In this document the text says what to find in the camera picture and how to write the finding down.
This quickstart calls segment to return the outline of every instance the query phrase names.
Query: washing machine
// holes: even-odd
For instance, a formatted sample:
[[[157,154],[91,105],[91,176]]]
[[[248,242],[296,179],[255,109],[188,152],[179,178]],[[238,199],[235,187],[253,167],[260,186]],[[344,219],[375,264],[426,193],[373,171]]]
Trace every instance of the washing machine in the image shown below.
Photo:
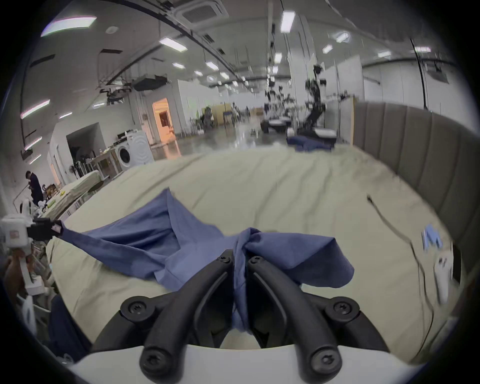
[[[125,136],[127,140],[115,146],[115,157],[123,171],[155,161],[145,132],[135,130]]]

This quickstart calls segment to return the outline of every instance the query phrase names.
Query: blue cloth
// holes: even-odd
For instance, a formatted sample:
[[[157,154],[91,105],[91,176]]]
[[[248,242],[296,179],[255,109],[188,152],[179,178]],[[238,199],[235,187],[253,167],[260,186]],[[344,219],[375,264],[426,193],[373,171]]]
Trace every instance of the blue cloth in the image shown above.
[[[332,145],[301,135],[287,137],[287,144],[295,146],[297,152],[311,152],[315,149],[332,150]]]
[[[55,356],[68,354],[73,361],[83,359],[92,347],[92,343],[73,321],[60,295],[52,300],[48,337],[50,341],[47,347]]]
[[[432,243],[433,245],[436,245],[437,248],[439,249],[443,247],[442,240],[440,239],[440,234],[438,233],[438,231],[433,229],[431,224],[427,225],[423,230],[423,249],[424,250],[428,250],[429,242]]]
[[[169,189],[139,210],[104,227],[85,233],[65,228],[62,238],[118,272],[155,279],[172,291],[180,289],[224,250],[233,249],[232,323],[239,330],[248,329],[247,251],[265,258],[294,281],[316,287],[341,287],[352,279],[354,272],[335,238],[263,233],[255,228],[224,236],[217,227],[193,216]]]

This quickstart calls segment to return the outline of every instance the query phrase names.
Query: shiny floor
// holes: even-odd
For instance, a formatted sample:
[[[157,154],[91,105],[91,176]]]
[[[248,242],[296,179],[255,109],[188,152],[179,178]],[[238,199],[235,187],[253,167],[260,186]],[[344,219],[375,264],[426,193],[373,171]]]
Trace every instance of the shiny floor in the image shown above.
[[[171,159],[194,153],[205,153],[226,149],[247,149],[260,145],[287,145],[284,133],[270,131],[264,134],[260,129],[261,117],[252,116],[250,121],[230,124],[226,128],[219,126],[203,135],[186,137],[167,145],[152,147],[155,160]]]

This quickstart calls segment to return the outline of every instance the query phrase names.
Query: gray upholstered headboard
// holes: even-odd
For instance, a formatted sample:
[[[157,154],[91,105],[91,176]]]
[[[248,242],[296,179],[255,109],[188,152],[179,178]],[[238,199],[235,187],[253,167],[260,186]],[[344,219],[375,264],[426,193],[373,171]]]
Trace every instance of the gray upholstered headboard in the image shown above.
[[[353,144],[381,160],[437,212],[469,272],[480,259],[480,140],[405,105],[356,102]]]

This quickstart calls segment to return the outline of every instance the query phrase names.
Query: beige bedsheet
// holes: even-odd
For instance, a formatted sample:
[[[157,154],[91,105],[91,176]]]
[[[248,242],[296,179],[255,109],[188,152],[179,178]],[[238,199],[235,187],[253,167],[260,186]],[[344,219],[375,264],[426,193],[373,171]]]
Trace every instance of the beige bedsheet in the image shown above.
[[[216,225],[226,235],[255,227],[335,236],[355,267],[352,281],[338,289],[302,288],[325,297],[356,300],[392,353],[405,361],[420,347],[430,313],[419,298],[411,249],[382,223],[367,203],[367,194],[384,216],[412,239],[424,266],[428,296],[435,306],[429,340],[457,301],[461,288],[451,284],[448,303],[439,306],[433,275],[438,251],[430,247],[425,253],[422,248],[420,234],[427,224],[438,229],[444,244],[449,244],[449,236],[433,210],[386,166],[349,146],[339,145],[331,153],[307,154],[292,148],[264,147],[157,161],[122,174],[81,206],[65,225],[86,231],[111,223],[166,187],[197,218]],[[53,239],[47,252],[65,305],[91,341],[126,298],[166,292],[155,282],[116,273],[62,240]],[[229,346],[233,343],[234,348],[241,348],[247,339],[243,335],[237,335]]]
[[[78,180],[65,185],[60,192],[52,199],[55,203],[42,213],[41,217],[57,219],[62,211],[70,206],[75,200],[92,188],[95,184],[102,180],[100,172],[94,170],[80,177]]]

